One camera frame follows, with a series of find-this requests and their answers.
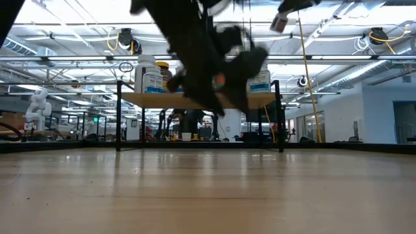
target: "yellow cable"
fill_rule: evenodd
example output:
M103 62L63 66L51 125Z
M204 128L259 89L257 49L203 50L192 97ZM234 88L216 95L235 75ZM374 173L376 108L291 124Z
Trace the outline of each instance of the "yellow cable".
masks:
M107 37L107 46L111 49L111 50L116 50L117 48L118 48L118 34L119 33L117 33L117 39L116 39L116 47L111 47L111 45L110 45L110 41L109 41L109 39L108 38L110 38L110 34L109 34L109 37Z
M394 39L390 39L390 40L382 40L382 39L375 38L375 37L371 36L373 34L373 32L370 32L369 37L371 39L377 40L379 42L394 42L395 40L401 39L404 35L406 35L406 30L407 29L408 29L408 26L405 26L402 36L399 36L398 38L394 38Z
M396 55L396 52L393 50L393 48L390 46L389 42L386 42L386 45L389 47L390 51Z
M322 143L322 138L320 136L320 127L319 127L319 121L318 121L317 107L315 106L315 100L313 99L312 87L311 87L311 80L309 79L309 72L307 70L306 51L305 51L305 43L304 43L304 32L302 30L302 22L300 21L299 11L298 11L298 19L299 19L300 39L301 39L301 42L302 42L302 49L303 49L303 52L304 52L304 62L305 62L307 86L309 88L309 93L311 94L311 101L312 101L312 106L313 106L313 114L315 115L315 123L317 125L318 142L319 143Z
M267 113L267 108L266 108L266 106L265 106L265 111L266 111L266 117L267 117L267 121L268 121L268 126L269 126L270 130L272 131L273 143L275 143L275 138L274 138L273 127L272 127L272 123L270 122L270 118L268 118L268 113Z

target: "shelf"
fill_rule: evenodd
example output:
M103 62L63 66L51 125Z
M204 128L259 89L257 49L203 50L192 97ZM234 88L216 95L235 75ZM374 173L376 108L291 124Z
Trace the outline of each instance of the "shelf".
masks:
M235 107L222 95L216 94L223 108L235 109ZM248 106L250 109L259 109L274 101L274 93L248 94ZM176 109L203 109L203 107L182 94L137 94L123 93L122 99L138 105L142 108L176 108Z

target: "fluorescent light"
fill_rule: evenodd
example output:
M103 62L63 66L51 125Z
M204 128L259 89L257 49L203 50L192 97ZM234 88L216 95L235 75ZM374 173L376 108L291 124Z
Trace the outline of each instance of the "fluorescent light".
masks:
M71 60L106 60L104 56L85 56L85 57L48 57L51 61L71 61Z
M62 98L62 97L58 97L58 96L53 96L53 97L56 98L56 99L58 99L58 100L61 100L61 101L67 101L67 99Z
M28 90L39 90L39 89L41 89L37 85L30 85L30 84L21 84L21 85L18 85L18 87L20 87L20 88L26 88Z
M416 59L416 55L380 55L379 59Z
M299 92L280 92L281 95L298 95L301 94Z
M73 103L79 104L79 105L91 105L92 103L89 101L72 101Z
M341 94L340 92L313 92L313 95L337 95Z
M267 59L303 59L303 56L269 55Z
M41 61L41 57L0 57L0 61Z
M109 92L89 92L89 93L81 93L82 95L111 95L114 93L109 93Z
M156 55L155 59L160 60L160 59L172 59L172 56L170 55Z
M312 56L312 59L371 59L371 55L320 55Z
M138 56L114 56L114 60L138 60Z
M291 102L291 103L281 103L282 105L287 105L287 104L289 104L289 105L300 105L300 103L297 103L297 102Z

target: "white container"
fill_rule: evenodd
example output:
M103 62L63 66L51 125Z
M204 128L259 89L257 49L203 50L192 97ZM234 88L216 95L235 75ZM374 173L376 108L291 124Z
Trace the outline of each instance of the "white container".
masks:
M190 141L191 133L182 133L182 141Z
M143 94L160 94L166 93L163 88L163 75L161 68L158 66L147 67L143 75L142 93Z
M271 92L270 83L270 71L267 64L264 64L255 77L247 80L247 93Z
M142 93L143 75L146 74L148 68L155 66L156 59L151 55L139 55L137 61L138 65L135 69L135 92Z

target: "wooden floor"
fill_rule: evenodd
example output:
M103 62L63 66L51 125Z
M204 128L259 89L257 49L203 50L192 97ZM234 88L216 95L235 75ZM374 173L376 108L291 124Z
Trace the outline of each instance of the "wooden floor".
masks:
M0 155L0 233L416 233L416 158L333 150Z

